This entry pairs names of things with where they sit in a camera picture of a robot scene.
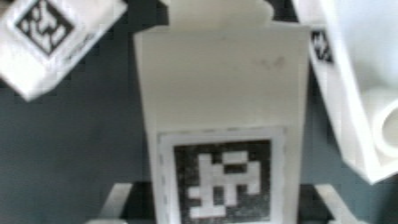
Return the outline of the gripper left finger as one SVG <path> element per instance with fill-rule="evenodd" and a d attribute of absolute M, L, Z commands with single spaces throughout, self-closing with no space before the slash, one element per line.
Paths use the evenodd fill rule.
<path fill-rule="evenodd" d="M 116 183 L 100 209 L 86 224 L 157 224 L 152 183 Z"/>

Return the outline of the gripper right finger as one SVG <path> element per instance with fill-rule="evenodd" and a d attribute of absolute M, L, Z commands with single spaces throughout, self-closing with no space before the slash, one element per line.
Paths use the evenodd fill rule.
<path fill-rule="evenodd" d="M 363 224 L 331 184 L 303 184 L 299 224 Z"/>

